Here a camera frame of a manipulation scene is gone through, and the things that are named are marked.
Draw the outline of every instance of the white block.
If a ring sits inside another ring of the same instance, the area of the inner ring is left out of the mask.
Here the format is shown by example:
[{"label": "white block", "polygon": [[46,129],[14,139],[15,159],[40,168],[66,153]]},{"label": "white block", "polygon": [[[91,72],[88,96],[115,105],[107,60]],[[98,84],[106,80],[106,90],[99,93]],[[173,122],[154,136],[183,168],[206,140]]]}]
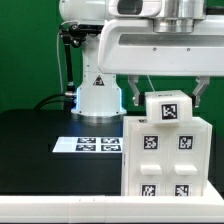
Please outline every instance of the white block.
[{"label": "white block", "polygon": [[160,165],[141,165],[142,175],[162,175],[163,171]]},{"label": "white block", "polygon": [[175,172],[177,175],[197,175],[198,170],[193,165],[175,165]]},{"label": "white block", "polygon": [[145,117],[125,118],[122,195],[202,196],[212,126],[197,117],[160,125],[142,121]]},{"label": "white block", "polygon": [[146,93],[147,121],[154,124],[192,120],[192,100],[182,91]]}]

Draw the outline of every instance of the white robot body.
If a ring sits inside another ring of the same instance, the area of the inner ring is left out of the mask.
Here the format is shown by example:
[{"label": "white robot body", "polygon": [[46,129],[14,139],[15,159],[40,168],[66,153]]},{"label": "white robot body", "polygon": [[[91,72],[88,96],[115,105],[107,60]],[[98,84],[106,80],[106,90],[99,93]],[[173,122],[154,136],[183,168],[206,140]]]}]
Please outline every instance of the white robot body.
[{"label": "white robot body", "polygon": [[110,20],[107,10],[108,0],[61,0],[59,11],[64,21],[97,21]]}]

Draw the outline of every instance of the white surface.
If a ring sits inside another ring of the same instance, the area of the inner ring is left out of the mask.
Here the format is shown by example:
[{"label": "white surface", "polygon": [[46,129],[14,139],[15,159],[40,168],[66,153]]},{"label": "white surface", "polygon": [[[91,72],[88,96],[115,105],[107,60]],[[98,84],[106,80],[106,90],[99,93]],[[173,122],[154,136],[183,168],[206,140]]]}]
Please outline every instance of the white surface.
[{"label": "white surface", "polygon": [[138,15],[122,15],[118,12],[117,5],[119,0],[110,0],[109,14],[117,17],[154,17],[162,9],[162,0],[143,0],[142,10]]},{"label": "white surface", "polygon": [[192,120],[192,99],[179,90],[145,94],[147,121],[153,124]]},{"label": "white surface", "polygon": [[114,137],[59,137],[54,153],[121,153],[123,139]]},{"label": "white surface", "polygon": [[194,32],[157,34],[153,20],[120,19],[102,31],[98,66],[126,75],[224,76],[224,16],[196,21]]},{"label": "white surface", "polygon": [[[208,177],[210,124],[196,117],[191,122],[159,125],[139,122],[145,117],[125,119],[122,195],[203,195]],[[159,165],[162,175],[142,175],[142,165]],[[197,175],[189,166],[197,169]]]},{"label": "white surface", "polygon": [[0,223],[215,223],[223,211],[210,183],[203,197],[0,196]]}]

